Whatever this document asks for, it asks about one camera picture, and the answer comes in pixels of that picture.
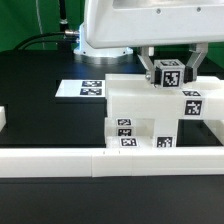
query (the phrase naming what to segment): black cable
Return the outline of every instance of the black cable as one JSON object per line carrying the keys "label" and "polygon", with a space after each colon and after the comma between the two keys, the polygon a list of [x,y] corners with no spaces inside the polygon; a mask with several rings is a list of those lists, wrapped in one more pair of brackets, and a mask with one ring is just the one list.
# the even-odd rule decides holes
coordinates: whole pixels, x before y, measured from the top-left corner
{"label": "black cable", "polygon": [[37,13],[37,21],[40,29],[40,34],[43,34],[43,26],[42,26],[42,21],[41,21],[41,16],[40,16],[40,4],[39,0],[36,0],[36,13]]}
{"label": "black cable", "polygon": [[75,40],[39,40],[39,41],[33,41],[31,43],[26,44],[22,50],[25,50],[27,47],[33,45],[33,44],[40,44],[40,43],[64,43],[64,42],[71,42],[75,43]]}
{"label": "black cable", "polygon": [[60,36],[60,35],[64,35],[64,34],[65,34],[64,32],[53,32],[53,33],[45,33],[45,34],[39,34],[36,36],[32,36],[32,37],[22,41],[20,44],[18,44],[14,48],[14,50],[19,50],[19,48],[22,47],[23,45],[29,43],[30,41],[36,40],[36,39],[40,39],[40,38],[44,38],[44,37]]}
{"label": "black cable", "polygon": [[59,0],[59,11],[60,11],[60,31],[69,29],[68,20],[66,16],[65,0]]}

